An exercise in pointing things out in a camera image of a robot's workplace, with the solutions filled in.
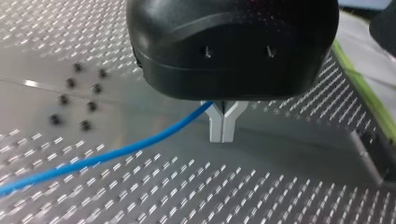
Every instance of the black screw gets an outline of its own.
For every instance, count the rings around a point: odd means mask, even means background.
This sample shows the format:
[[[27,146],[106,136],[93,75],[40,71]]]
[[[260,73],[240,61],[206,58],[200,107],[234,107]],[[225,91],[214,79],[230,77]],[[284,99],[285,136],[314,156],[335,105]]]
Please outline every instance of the black screw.
[[[81,123],[81,130],[87,132],[91,129],[91,123],[87,120],[83,120]]]
[[[77,73],[79,73],[79,72],[82,71],[82,65],[81,65],[81,63],[74,63],[74,64],[73,64],[73,67],[74,67],[74,69],[75,69],[75,72],[77,72]]]
[[[61,118],[59,117],[59,115],[57,114],[53,114],[51,116],[49,116],[49,122],[53,125],[59,125],[62,123]]]
[[[76,81],[75,81],[72,77],[70,77],[70,78],[68,78],[68,79],[66,80],[66,86],[67,86],[69,89],[73,89],[73,88],[76,87]]]
[[[99,69],[99,78],[106,78],[107,77],[107,71],[104,68]]]
[[[59,97],[59,103],[61,105],[68,105],[69,104],[69,98],[67,97],[67,95],[61,95]]]
[[[103,90],[103,88],[102,88],[102,86],[100,84],[94,84],[92,86],[93,93],[99,94],[99,93],[102,92],[102,90]]]
[[[90,101],[87,103],[88,110],[93,112],[98,108],[98,105],[94,101]]]

